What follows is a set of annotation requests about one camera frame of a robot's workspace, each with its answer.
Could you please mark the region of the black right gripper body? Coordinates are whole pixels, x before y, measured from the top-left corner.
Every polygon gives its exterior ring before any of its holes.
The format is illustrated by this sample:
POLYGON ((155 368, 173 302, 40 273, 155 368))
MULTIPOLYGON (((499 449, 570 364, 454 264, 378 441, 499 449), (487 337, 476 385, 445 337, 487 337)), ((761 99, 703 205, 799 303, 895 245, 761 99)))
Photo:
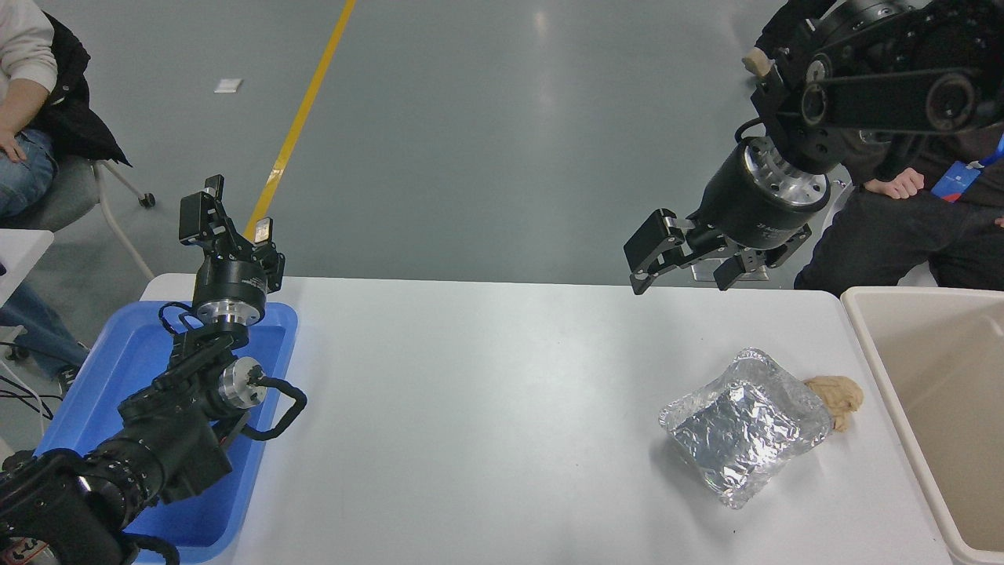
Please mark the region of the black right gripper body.
POLYGON ((788 163, 770 139, 743 139, 707 183, 693 221, 739 246, 782 246, 829 203, 829 179, 788 163))

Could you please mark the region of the badge-wearing person's hand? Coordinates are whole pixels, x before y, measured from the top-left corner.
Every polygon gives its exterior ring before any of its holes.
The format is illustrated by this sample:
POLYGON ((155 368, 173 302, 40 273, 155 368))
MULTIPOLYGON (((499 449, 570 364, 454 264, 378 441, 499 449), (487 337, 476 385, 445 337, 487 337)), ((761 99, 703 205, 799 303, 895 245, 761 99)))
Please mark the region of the badge-wearing person's hand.
POLYGON ((906 199, 918 195, 925 187, 925 177, 908 167, 890 181, 874 179, 864 183, 864 190, 893 199, 906 199))

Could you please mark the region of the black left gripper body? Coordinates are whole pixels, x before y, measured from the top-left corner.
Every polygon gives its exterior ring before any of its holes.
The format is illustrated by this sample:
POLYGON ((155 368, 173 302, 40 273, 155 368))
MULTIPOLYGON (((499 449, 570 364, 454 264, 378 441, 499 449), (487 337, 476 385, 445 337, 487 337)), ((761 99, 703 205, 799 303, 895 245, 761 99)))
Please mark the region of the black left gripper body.
POLYGON ((260 264, 210 255, 196 273, 191 304, 201 307, 204 304, 230 300, 254 308, 264 308, 266 294, 267 275, 260 264))

